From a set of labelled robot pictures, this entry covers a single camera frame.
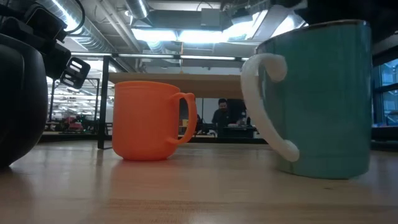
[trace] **person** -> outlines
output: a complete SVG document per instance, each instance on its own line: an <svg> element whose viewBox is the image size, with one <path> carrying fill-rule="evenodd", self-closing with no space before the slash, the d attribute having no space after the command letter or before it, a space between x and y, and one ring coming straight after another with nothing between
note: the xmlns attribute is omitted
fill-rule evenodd
<svg viewBox="0 0 398 224"><path fill-rule="evenodd" d="M203 120L200 118L199 114L197 114L197 127L195 128L195 132L198 133L203 129Z"/></svg>
<svg viewBox="0 0 398 224"><path fill-rule="evenodd" d="M223 128L231 123L226 99L218 100L218 110L214 112L211 122L216 126L218 136L222 135Z"/></svg>

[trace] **window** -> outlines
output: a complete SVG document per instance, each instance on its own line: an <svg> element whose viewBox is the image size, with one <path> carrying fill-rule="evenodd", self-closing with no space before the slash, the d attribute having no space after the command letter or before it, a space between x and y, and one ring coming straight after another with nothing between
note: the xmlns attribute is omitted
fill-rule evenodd
<svg viewBox="0 0 398 224"><path fill-rule="evenodd" d="M382 85L391 85L398 82L398 59L380 65Z"/></svg>
<svg viewBox="0 0 398 224"><path fill-rule="evenodd" d="M384 125L398 126L398 90L383 93Z"/></svg>

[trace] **mug rim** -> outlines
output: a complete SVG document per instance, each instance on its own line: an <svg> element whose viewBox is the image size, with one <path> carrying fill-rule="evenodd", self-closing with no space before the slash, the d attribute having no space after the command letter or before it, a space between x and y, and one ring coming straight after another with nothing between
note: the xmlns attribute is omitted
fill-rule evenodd
<svg viewBox="0 0 398 224"><path fill-rule="evenodd" d="M337 26L337 25L345 25L345 24L362 24L364 26L370 26L369 22L361 20L361 19L340 19L337 21L329 21L329 22L321 22L318 24L312 24L306 27L301 27L299 29L294 29L291 31L288 31L286 33L283 34L279 34L276 35L275 37L271 37L270 39L267 39L263 42L261 42L261 44L259 44L255 49L254 49L254 53L256 54L257 51L259 50L260 47L262 47L264 44L268 43L269 41L274 40L276 37L280 37L282 35L289 35L291 33L296 33L296 32L303 32L303 31L308 31L310 29L318 29L318 28L323 28L323 27L327 27L327 26Z"/></svg>
<svg viewBox="0 0 398 224"><path fill-rule="evenodd" d="M167 83L161 83L161 82L152 82L152 81L125 81L125 82L118 82L117 84L114 85L115 89L116 88L129 88L129 87L134 87L137 86L138 84L147 84L149 86L158 86L158 87L166 87L166 88L173 88L177 92L180 91L180 88L171 84Z"/></svg>

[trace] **black shirt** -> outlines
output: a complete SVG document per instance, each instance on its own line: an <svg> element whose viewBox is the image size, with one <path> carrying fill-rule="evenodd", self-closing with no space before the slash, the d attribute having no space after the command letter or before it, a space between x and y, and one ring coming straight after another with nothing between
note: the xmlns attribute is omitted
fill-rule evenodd
<svg viewBox="0 0 398 224"><path fill-rule="evenodd" d="M211 122L217 125L218 132L222 132L223 127L227 127L231 123L230 115L228 111L218 109L214 112Z"/></svg>

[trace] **orange mug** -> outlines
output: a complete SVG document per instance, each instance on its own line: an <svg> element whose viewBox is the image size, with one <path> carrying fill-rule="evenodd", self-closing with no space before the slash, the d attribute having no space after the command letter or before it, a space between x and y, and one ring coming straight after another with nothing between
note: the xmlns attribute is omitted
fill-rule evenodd
<svg viewBox="0 0 398 224"><path fill-rule="evenodd" d="M178 139L180 99L188 103L188 127ZM124 159L158 161L188 142L197 125L195 95L157 82L115 85L112 147Z"/></svg>

